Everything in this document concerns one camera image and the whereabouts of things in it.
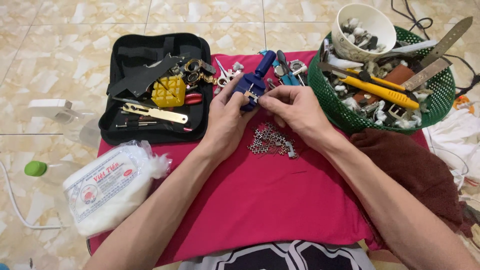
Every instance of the plastic bottle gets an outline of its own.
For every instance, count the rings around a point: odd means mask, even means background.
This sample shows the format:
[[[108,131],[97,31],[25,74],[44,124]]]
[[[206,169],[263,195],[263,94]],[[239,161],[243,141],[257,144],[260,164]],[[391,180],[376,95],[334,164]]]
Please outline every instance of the plastic bottle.
[[[51,164],[34,160],[25,165],[26,175],[39,177],[41,181],[48,184],[46,188],[42,189],[42,192],[53,197],[57,218],[62,227],[72,227],[74,224],[67,199],[63,194],[62,184],[81,168],[83,168],[82,164],[63,160]]]
[[[66,99],[35,99],[28,104],[34,116],[43,116],[58,122],[63,135],[76,143],[98,148],[101,135],[99,117],[91,110],[71,110],[72,103]]]

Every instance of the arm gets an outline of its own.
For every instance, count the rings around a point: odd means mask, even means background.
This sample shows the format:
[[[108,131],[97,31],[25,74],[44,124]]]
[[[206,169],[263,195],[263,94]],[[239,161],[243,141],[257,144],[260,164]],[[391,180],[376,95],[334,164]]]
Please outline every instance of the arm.
[[[248,98],[231,96],[238,75],[210,104],[200,144],[162,185],[102,243],[84,269],[152,269],[213,170],[237,148],[258,110],[240,113]]]
[[[275,114],[279,125],[286,122],[332,163],[406,265],[414,269],[480,268],[438,217],[332,127],[311,88],[280,86],[259,101]]]

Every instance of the cotton wool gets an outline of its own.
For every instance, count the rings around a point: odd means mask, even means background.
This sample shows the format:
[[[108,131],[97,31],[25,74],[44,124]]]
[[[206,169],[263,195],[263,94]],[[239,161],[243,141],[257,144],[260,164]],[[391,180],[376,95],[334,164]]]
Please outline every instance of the cotton wool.
[[[63,182],[79,234],[116,228],[146,199],[151,180],[165,177],[171,160],[156,156],[147,141],[120,144]]]

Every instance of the pink fabric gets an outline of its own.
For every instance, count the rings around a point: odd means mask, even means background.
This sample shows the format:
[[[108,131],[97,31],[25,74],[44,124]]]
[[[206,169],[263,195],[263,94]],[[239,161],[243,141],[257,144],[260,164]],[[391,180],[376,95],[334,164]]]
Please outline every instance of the pink fabric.
[[[286,53],[287,59],[310,63],[316,51]],[[254,71],[260,55],[213,55],[228,69],[239,61],[245,72]],[[277,82],[272,69],[266,77]],[[288,156],[254,155],[247,146],[253,130],[273,121],[264,110],[251,120],[238,149],[210,176],[157,266],[247,245],[288,240],[351,244],[366,239],[377,249],[374,236],[355,204],[355,195],[330,163],[305,146],[291,130],[298,160]],[[157,154],[169,153],[176,168],[198,142],[154,145]],[[98,155],[112,146],[102,141]],[[90,239],[94,253],[110,232]]]

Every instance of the printed label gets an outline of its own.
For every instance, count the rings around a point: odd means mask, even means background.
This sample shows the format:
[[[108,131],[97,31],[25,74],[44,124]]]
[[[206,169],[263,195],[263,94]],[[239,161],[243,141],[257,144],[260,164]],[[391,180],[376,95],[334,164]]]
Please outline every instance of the printed label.
[[[64,194],[77,223],[88,217],[141,174],[125,147],[68,187]]]

